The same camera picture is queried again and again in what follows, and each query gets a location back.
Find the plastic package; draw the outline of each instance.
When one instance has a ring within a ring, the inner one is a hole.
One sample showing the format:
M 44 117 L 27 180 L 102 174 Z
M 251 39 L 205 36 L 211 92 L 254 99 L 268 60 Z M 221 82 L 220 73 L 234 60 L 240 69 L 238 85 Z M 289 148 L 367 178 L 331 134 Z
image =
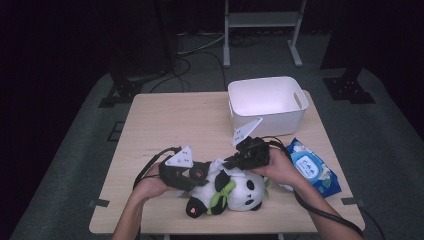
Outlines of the plastic package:
M 293 139 L 287 150 L 289 151 L 293 165 L 309 182 L 326 198 L 341 192 L 337 175 L 327 167 L 325 162 L 314 152 L 309 150 L 296 138 Z

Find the panda plush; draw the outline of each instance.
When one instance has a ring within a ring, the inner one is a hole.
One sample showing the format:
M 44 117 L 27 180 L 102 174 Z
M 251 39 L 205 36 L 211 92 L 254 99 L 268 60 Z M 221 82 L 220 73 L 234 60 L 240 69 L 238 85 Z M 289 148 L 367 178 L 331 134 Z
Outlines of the panda plush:
M 190 192 L 186 213 L 192 218 L 203 214 L 219 215 L 227 208 L 234 211 L 256 211 L 268 196 L 265 181 L 260 175 L 238 168 L 223 166 L 223 159 L 212 162 L 196 162 L 190 169 L 190 178 L 207 180 L 204 186 L 196 186 Z

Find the wooden table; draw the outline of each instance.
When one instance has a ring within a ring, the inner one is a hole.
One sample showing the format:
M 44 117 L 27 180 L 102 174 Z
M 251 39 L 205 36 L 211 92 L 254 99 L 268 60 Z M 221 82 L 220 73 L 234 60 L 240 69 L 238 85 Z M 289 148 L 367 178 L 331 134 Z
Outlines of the wooden table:
M 287 145 L 297 137 L 318 154 L 338 176 L 342 192 L 327 201 L 360 228 L 365 223 L 357 205 L 343 205 L 352 197 L 346 178 L 308 92 L 309 101 L 298 131 L 279 137 Z M 134 178 L 146 163 L 168 147 L 190 145 L 194 161 L 228 157 L 233 129 L 227 92 L 140 94 L 134 98 L 91 223 L 93 233 L 112 233 L 131 193 Z M 143 234 L 252 234 L 317 232 L 308 213 L 293 194 L 272 183 L 270 198 L 254 212 L 227 210 L 221 215 L 192 219 L 185 213 L 188 198 L 175 192 L 148 201 L 144 207 Z

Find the white storage bin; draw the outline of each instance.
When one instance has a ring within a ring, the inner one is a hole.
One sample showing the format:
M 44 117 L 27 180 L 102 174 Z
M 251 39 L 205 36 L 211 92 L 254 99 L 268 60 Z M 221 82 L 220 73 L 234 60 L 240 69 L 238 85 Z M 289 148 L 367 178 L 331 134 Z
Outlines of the white storage bin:
M 229 84 L 233 129 L 262 117 L 251 137 L 280 136 L 297 131 L 309 103 L 291 77 L 257 78 Z

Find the floor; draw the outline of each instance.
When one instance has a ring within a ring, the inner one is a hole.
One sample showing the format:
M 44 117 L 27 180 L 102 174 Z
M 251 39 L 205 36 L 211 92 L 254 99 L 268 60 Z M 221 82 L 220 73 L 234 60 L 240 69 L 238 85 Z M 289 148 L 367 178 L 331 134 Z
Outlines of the floor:
M 290 35 L 233 40 L 231 66 L 222 68 L 222 45 L 216 44 L 176 61 L 175 73 L 146 83 L 142 92 L 225 91 L 232 81 L 291 76 L 311 93 L 355 198 L 375 218 L 363 215 L 365 239 L 422 239 L 424 233 L 424 143 L 385 91 L 363 69 L 358 81 L 374 104 L 334 101 L 325 77 L 343 69 L 320 70 L 329 35 L 302 34 L 298 51 L 303 67 L 294 66 L 286 41 Z M 180 51 L 212 41 L 214 36 L 183 36 Z M 130 103 L 99 108 L 113 81 L 100 78 L 75 118 L 12 239 L 110 239 L 89 231 L 94 208 L 117 146 L 108 141 L 116 122 L 125 121 Z M 163 236 L 142 236 L 162 239 Z M 320 239 L 289 234 L 285 239 Z

